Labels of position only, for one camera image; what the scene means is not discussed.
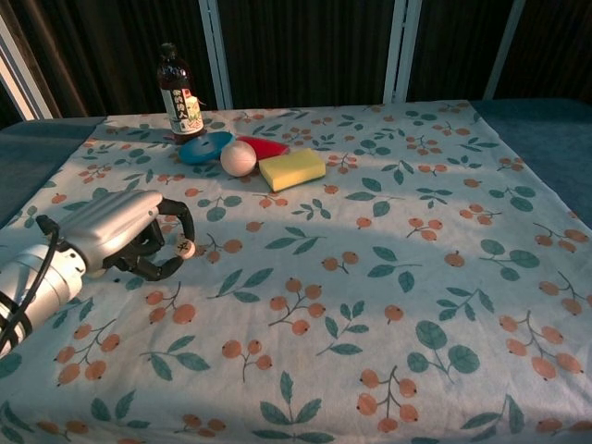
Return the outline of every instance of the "ball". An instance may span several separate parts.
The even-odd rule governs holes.
[[[220,163],[230,176],[238,178],[253,171],[257,163],[257,155],[249,143],[234,141],[222,150]]]

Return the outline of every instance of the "black cable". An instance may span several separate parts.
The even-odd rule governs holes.
[[[54,259],[54,253],[57,250],[57,242],[59,240],[59,226],[57,225],[57,223],[47,216],[37,216],[36,220],[43,234],[52,235],[51,239],[49,240],[49,248],[47,250],[47,254],[43,259],[41,268],[39,269],[39,273],[37,273],[37,276],[33,280],[33,283],[29,288],[29,291],[27,291],[27,296],[25,296],[25,299],[18,308],[17,312],[10,317],[6,324],[6,328],[2,331],[2,334],[0,334],[0,352],[2,352],[2,350],[5,348],[6,343],[10,339],[10,335],[15,331],[17,324],[25,315],[25,312],[27,311],[29,304],[35,297],[37,289],[39,289],[39,286],[41,285],[43,278],[45,278],[45,274],[47,273],[49,265],[52,263],[52,260]]]

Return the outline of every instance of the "curtain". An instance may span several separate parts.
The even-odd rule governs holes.
[[[197,0],[3,0],[0,14],[55,117],[165,112],[159,46],[173,42],[215,109]]]
[[[235,108],[382,102],[394,0],[218,0]]]
[[[592,2],[526,2],[496,91],[506,97],[592,104]]]
[[[424,0],[407,100],[481,99],[512,0]]]

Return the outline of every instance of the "bottle label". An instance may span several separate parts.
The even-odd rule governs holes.
[[[197,97],[187,88],[160,90],[165,101],[166,113],[175,134],[193,134],[202,130],[204,121]]]

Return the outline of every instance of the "bottle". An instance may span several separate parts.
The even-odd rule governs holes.
[[[183,144],[205,134],[202,111],[199,100],[191,92],[191,71],[187,63],[177,57],[177,47],[173,43],[163,43],[160,58],[156,79],[175,143]]]

